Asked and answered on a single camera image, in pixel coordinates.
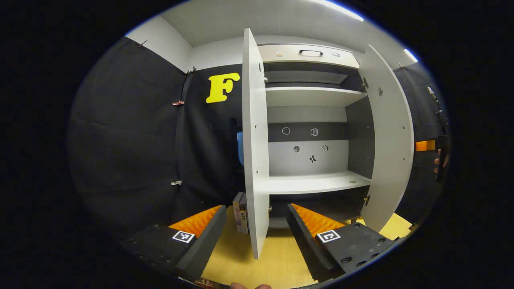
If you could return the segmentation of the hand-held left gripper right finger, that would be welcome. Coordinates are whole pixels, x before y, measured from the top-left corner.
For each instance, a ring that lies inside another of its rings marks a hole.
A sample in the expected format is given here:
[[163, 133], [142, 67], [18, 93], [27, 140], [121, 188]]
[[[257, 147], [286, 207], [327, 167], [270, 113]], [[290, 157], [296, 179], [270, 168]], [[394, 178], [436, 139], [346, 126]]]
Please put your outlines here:
[[362, 223], [343, 224], [297, 204], [288, 204], [286, 221], [320, 283], [352, 274], [395, 243]]

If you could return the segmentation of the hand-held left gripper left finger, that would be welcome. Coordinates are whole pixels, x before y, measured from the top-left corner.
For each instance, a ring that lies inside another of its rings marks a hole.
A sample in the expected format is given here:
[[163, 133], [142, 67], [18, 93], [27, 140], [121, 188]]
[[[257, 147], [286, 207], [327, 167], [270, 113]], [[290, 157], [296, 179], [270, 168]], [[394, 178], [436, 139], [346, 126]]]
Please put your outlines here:
[[222, 234], [226, 206], [218, 205], [172, 225], [154, 224], [120, 241], [147, 267], [169, 277], [198, 280]]

